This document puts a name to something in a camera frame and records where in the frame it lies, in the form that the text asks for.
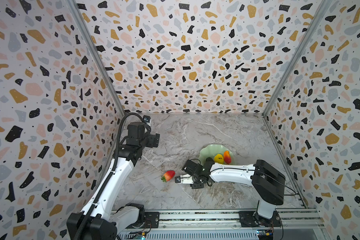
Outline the yellow fake lemon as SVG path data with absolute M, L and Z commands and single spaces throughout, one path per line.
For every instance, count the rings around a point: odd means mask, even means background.
M 225 163 L 224 156 L 221 154 L 215 155 L 214 162 L 223 165 Z

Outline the red yellow fake mango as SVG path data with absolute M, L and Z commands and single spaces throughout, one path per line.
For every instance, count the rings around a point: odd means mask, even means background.
M 230 165 L 232 163 L 232 157 L 229 151 L 225 151 L 223 154 L 224 162 L 227 165 Z

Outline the fake red strawberry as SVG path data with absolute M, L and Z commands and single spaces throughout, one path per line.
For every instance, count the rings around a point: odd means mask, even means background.
M 175 174 L 176 174 L 175 171 L 169 170 L 163 174 L 161 180 L 163 182 L 169 182 L 175 176 Z

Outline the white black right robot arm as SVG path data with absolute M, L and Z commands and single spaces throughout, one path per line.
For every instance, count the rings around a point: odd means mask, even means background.
M 238 166 L 223 165 L 207 158 L 203 165 L 187 160 L 185 172 L 175 177 L 177 184 L 189 184 L 192 189 L 202 189 L 213 183 L 232 182 L 255 188 L 260 200 L 255 211 L 239 213 L 242 227 L 280 227 L 281 220 L 276 211 L 284 204 L 285 176 L 264 160 L 255 164 Z

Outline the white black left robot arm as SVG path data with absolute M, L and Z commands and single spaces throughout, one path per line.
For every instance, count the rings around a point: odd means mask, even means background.
M 131 228 L 142 228 L 146 222 L 144 205 L 129 203 L 115 214 L 115 200 L 128 175 L 141 159 L 144 148 L 156 148 L 160 134 L 150 133 L 150 122 L 133 122 L 128 134 L 116 148 L 115 156 L 98 189 L 79 213 L 67 220 L 72 240 L 116 240 L 118 234 Z

